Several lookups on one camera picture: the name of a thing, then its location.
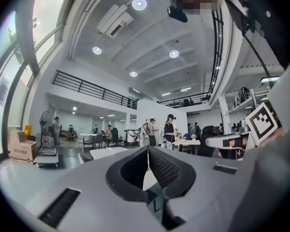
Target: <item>black slot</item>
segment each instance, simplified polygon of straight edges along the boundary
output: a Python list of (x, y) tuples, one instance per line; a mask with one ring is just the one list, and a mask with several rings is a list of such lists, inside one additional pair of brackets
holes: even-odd
[(237, 169), (236, 168), (231, 168), (227, 166), (221, 166), (221, 165), (216, 165), (213, 167), (214, 170), (221, 171), (227, 174), (235, 174)]
[(49, 208), (39, 217), (44, 223), (55, 228), (64, 215), (68, 212), (78, 195), (79, 191), (65, 189), (62, 194), (49, 206)]

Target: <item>woman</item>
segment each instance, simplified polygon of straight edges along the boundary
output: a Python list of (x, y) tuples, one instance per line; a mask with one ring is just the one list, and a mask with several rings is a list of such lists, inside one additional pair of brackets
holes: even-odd
[(140, 146), (148, 146), (149, 145), (149, 128), (148, 123), (145, 123), (141, 127), (141, 133), (140, 133)]

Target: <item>window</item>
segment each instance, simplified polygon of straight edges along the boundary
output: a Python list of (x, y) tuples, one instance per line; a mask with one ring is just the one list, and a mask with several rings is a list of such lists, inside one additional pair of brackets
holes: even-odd
[(33, 19), (35, 20), (33, 25), (33, 40), (35, 45), (58, 25), (57, 20), (63, 1), (35, 0), (33, 7)]

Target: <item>cardboard box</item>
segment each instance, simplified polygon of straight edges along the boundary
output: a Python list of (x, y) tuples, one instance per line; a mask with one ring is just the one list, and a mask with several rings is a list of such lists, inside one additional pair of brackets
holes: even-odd
[(13, 160), (33, 164), (33, 160), (38, 154), (36, 144), (37, 142), (27, 140), (25, 132), (10, 131), (10, 155)]

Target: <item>standing fan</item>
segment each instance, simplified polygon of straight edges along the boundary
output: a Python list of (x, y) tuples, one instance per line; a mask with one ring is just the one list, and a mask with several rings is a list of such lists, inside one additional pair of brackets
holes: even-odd
[(52, 126), (52, 118), (49, 111), (45, 111), (44, 113), (42, 113), (40, 118), (40, 126), (41, 126), (41, 148), (42, 148), (43, 132), (48, 131), (48, 127)]

